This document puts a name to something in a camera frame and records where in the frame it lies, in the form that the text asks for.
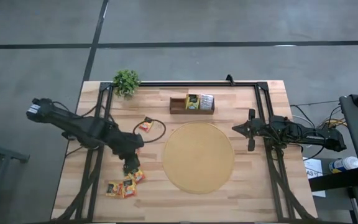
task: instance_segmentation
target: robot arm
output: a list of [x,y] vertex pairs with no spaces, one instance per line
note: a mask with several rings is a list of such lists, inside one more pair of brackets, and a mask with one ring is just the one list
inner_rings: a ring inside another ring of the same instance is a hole
[[50,123],[64,130],[63,137],[75,136],[82,146],[94,149],[105,144],[112,153],[125,160],[124,171],[137,170],[140,165],[136,149],[143,147],[140,134],[121,132],[118,124],[104,118],[78,116],[55,106],[51,99],[33,99],[26,115],[37,123]]
[[249,138],[248,151],[255,148],[254,136],[269,138],[272,145],[281,149],[290,143],[314,144],[336,152],[346,149],[342,134],[335,128],[306,128],[283,116],[272,116],[269,124],[265,124],[260,118],[255,118],[254,109],[250,109],[247,122],[232,129]]

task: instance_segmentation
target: wooden tray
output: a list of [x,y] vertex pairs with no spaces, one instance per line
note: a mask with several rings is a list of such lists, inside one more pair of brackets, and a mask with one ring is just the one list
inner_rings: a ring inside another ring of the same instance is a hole
[[170,114],[214,114],[215,99],[212,101],[210,110],[186,110],[186,98],[170,98],[169,113]]

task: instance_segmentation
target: potted plant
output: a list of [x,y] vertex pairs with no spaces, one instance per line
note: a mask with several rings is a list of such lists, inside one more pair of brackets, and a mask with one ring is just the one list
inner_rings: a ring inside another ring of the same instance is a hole
[[123,96],[124,99],[132,98],[137,87],[139,87],[140,80],[137,72],[134,70],[120,70],[113,79],[114,91],[117,96]]

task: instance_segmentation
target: wooden tabletop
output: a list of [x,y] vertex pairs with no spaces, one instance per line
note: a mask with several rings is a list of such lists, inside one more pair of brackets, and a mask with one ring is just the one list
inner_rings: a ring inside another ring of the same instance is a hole
[[[275,114],[291,118],[284,82],[267,81]],[[78,104],[78,114],[87,112],[96,104],[100,82],[84,82]],[[213,115],[170,115],[169,99],[183,98],[187,93],[212,94],[215,97]],[[156,142],[146,144],[139,154],[141,169],[146,179],[138,186],[138,195],[126,199],[105,196],[110,180],[123,179],[123,162],[104,149],[99,179],[94,222],[256,222],[277,221],[262,138],[255,138],[255,151],[248,152],[248,140],[231,127],[245,123],[249,108],[257,110],[254,89],[251,87],[140,87],[133,99],[125,101],[114,96],[110,110],[121,131],[132,132],[145,116],[159,119],[167,126],[167,133]],[[219,190],[209,194],[189,194],[176,188],[162,167],[165,141],[181,125],[190,121],[214,124],[231,140],[235,152],[232,175]],[[150,133],[142,133],[145,140],[153,139],[162,131],[155,124]],[[71,142],[68,152],[76,149]],[[306,177],[301,151],[288,146],[284,160],[290,188],[300,203],[313,216],[316,209]],[[78,193],[85,164],[86,149],[66,158],[52,218],[58,217]],[[285,210],[283,193],[280,191]],[[88,209],[86,198],[84,210]]]

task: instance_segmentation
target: round mat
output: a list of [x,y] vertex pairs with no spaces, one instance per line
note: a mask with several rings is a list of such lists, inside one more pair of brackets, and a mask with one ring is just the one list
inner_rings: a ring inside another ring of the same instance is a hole
[[205,194],[230,177],[234,153],[230,140],[208,123],[188,123],[169,137],[162,156],[164,171],[185,192]]

